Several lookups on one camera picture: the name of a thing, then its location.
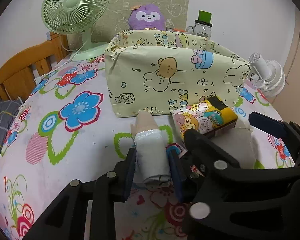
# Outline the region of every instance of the cartoon bear print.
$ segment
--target cartoon bear print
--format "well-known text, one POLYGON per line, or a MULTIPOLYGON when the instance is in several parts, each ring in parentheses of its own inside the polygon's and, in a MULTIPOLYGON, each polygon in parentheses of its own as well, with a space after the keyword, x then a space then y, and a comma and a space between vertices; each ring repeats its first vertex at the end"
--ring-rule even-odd
POLYGON ((163 92, 165 91, 169 84, 171 84, 170 78, 164 78, 158 74, 159 70, 152 72, 147 72, 143 75, 144 86, 153 88, 154 91, 163 92))
POLYGON ((157 76, 171 78, 177 71, 177 61, 173 57, 159 58, 159 71, 157 76))

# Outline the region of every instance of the white wall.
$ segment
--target white wall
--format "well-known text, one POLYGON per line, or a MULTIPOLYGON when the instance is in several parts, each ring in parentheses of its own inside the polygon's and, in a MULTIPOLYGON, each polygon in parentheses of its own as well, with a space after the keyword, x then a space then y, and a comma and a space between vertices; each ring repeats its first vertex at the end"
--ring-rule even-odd
MULTIPOLYGON (((0 17, 0 67, 19 51, 46 40, 43 0, 13 0, 0 17)), ((284 65, 294 31, 291 0, 189 0, 187 26, 198 11, 212 13, 211 39, 242 57, 255 51, 284 65)))

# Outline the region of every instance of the cable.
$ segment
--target cable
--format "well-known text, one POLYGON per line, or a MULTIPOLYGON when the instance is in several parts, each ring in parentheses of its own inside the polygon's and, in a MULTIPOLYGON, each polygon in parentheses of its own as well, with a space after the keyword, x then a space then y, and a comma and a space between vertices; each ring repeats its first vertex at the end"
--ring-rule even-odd
MULTIPOLYGON (((96 23, 97 23, 97 22, 95 22, 95 24, 94 24, 94 26, 93 26, 93 30, 92 30, 92 32, 91 32, 91 34, 90 34, 90 38, 92 37, 92 34, 93 34, 94 30, 95 30, 96 23)), ((38 85, 38 84, 41 82, 42 78, 46 77, 46 76, 49 75, 50 73, 52 73, 52 72, 58 70, 59 68, 63 67, 65 64, 67 64, 67 63, 69 63, 70 61, 72 61, 72 59, 74 58, 74 56, 77 55, 77 54, 80 52, 80 50, 86 45, 87 42, 88 42, 88 41, 86 41, 86 42, 85 42, 85 43, 84 43, 84 44, 83 44, 83 45, 82 45, 75 53, 73 53, 73 54, 70 56, 70 58, 69 58, 65 63, 63 63, 61 66, 59 66, 59 67, 57 67, 57 68, 51 70, 51 71, 50 71, 49 73, 47 73, 47 74, 43 74, 43 75, 40 76, 40 77, 34 78, 34 82, 36 83, 36 85, 38 85)))
POLYGON ((62 44, 61 35, 59 35, 59 40, 60 40, 60 45, 61 45, 61 47, 62 47, 64 50, 66 50, 66 51, 70 51, 70 52, 73 52, 73 51, 75 51, 75 50, 76 50, 76 49, 73 49, 73 50, 66 49, 66 48, 63 46, 63 44, 62 44))

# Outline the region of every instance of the green jar lid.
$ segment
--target green jar lid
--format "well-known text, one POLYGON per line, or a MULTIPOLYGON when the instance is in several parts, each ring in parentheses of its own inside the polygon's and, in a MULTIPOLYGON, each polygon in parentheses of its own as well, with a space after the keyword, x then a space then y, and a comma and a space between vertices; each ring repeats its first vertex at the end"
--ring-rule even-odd
POLYGON ((199 11, 198 20, 206 23, 210 23, 211 21, 211 13, 205 11, 199 11))

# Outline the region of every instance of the wooden bed frame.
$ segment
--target wooden bed frame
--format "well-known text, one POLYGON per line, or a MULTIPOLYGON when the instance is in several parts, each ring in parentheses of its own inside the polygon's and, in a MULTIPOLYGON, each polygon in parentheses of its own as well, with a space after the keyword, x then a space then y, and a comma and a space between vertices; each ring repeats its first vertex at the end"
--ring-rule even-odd
POLYGON ((61 39, 63 46, 69 49, 66 35, 51 32, 50 36, 51 40, 19 52, 0 68, 1 100, 16 100, 20 96, 26 101, 35 87, 31 65, 35 65, 41 76, 51 70, 50 56, 55 55, 59 62, 69 54, 60 44, 61 39))

